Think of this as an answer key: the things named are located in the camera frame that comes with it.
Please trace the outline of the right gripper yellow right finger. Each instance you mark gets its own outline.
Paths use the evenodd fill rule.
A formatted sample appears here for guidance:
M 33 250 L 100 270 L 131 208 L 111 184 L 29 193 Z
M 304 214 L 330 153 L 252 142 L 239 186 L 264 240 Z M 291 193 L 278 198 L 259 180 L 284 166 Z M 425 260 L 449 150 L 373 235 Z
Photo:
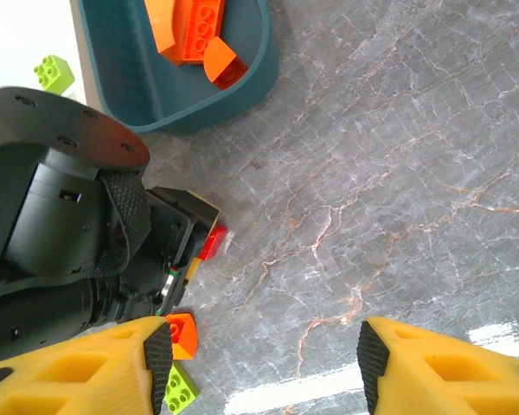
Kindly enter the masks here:
M 519 358 L 370 317 L 357 361 L 371 414 L 519 414 Z

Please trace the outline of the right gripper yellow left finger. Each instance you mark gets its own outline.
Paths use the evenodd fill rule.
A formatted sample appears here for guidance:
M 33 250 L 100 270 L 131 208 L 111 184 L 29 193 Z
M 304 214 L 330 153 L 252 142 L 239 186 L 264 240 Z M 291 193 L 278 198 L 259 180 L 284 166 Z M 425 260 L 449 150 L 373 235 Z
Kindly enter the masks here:
M 161 316 L 0 361 L 0 414 L 158 414 L 172 363 Z

